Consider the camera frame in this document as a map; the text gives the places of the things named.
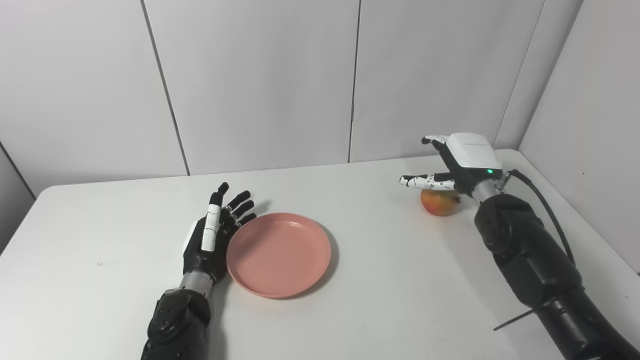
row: pink plate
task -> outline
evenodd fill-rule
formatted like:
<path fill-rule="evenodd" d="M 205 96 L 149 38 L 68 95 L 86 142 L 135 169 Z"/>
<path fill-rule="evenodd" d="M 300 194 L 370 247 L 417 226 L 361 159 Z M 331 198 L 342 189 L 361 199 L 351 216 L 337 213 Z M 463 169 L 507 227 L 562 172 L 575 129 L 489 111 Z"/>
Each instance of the pink plate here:
<path fill-rule="evenodd" d="M 272 213 L 240 228 L 229 243 L 229 274 L 263 297 L 297 295 L 315 284 L 329 266 L 329 239 L 313 220 Z"/>

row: robotic arm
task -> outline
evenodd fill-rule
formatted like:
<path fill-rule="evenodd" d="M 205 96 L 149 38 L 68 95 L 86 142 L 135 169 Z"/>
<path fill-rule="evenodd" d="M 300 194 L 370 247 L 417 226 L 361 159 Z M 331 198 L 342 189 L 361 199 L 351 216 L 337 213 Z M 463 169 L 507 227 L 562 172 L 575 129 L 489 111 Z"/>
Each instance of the robotic arm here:
<path fill-rule="evenodd" d="M 518 300 L 531 308 L 567 360 L 640 359 L 584 292 L 582 277 L 531 206 L 504 193 L 502 165 L 482 135 L 426 136 L 449 173 L 402 176 L 408 187 L 450 190 L 478 205 L 474 222 Z"/>
<path fill-rule="evenodd" d="M 204 360 L 207 358 L 207 328 L 211 321 L 209 294 L 227 273 L 227 247 L 236 231 L 256 215 L 249 191 L 240 193 L 221 207 L 228 190 L 223 183 L 211 195 L 207 216 L 191 233 L 184 251 L 180 286 L 167 290 L 157 301 L 147 329 L 148 341 L 142 360 Z"/>

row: red apple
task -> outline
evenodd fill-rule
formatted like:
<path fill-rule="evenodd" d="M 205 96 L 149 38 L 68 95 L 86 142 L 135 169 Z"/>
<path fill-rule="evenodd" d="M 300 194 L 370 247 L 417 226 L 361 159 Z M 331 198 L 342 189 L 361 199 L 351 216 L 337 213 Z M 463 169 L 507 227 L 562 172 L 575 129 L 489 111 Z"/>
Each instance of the red apple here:
<path fill-rule="evenodd" d="M 441 217 L 450 215 L 458 207 L 460 194 L 455 190 L 423 190 L 420 193 L 420 201 L 428 212 Z"/>

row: white table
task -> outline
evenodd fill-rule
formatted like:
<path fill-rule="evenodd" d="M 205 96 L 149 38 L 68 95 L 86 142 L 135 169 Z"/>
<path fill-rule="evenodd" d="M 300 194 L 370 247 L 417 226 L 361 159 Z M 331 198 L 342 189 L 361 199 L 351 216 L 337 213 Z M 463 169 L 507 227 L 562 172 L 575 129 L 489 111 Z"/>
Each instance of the white table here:
<path fill-rule="evenodd" d="M 538 185 L 564 225 L 587 293 L 640 347 L 640 279 L 516 151 L 498 151 Z M 180 282 L 181 248 L 222 181 L 260 213 L 290 211 L 333 242 L 322 285 L 264 299 L 227 280 L 211 299 L 211 359 L 560 359 L 485 249 L 474 202 L 427 214 L 403 174 L 437 157 L 55 186 L 0 256 L 0 359 L 139 359 L 156 300 Z M 531 202 L 512 180 L 507 191 Z"/>

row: black cable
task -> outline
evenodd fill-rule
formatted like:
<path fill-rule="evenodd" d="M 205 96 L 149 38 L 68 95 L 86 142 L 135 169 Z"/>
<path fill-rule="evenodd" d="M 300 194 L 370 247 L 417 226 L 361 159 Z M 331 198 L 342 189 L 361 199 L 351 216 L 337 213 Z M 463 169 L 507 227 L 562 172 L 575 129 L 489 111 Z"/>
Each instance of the black cable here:
<path fill-rule="evenodd" d="M 573 252 L 571 251 L 569 242 L 567 241 L 566 236 L 564 235 L 564 231 L 562 230 L 562 227 L 560 226 L 560 223 L 558 222 L 558 219 L 556 218 L 554 211 L 551 210 L 551 206 L 549 206 L 549 203 L 547 202 L 547 200 L 545 200 L 545 197 L 542 196 L 542 193 L 538 190 L 538 188 L 535 185 L 533 185 L 533 181 L 531 181 L 531 179 L 529 179 L 525 174 L 518 171 L 518 169 L 513 169 L 509 171 L 509 173 L 514 177 L 517 177 L 523 183 L 525 183 L 529 188 L 531 188 L 531 190 L 533 190 L 536 196 L 538 196 L 538 199 L 540 199 L 540 202 L 542 202 L 542 206 L 545 207 L 545 210 L 547 210 L 547 213 L 549 214 L 551 221 L 554 223 L 554 226 L 556 227 L 556 231 L 558 231 L 558 235 L 560 236 L 560 241 L 562 241 L 562 245 L 564 246 L 564 251 L 566 252 L 566 257 L 568 257 L 569 260 L 575 265 Z"/>

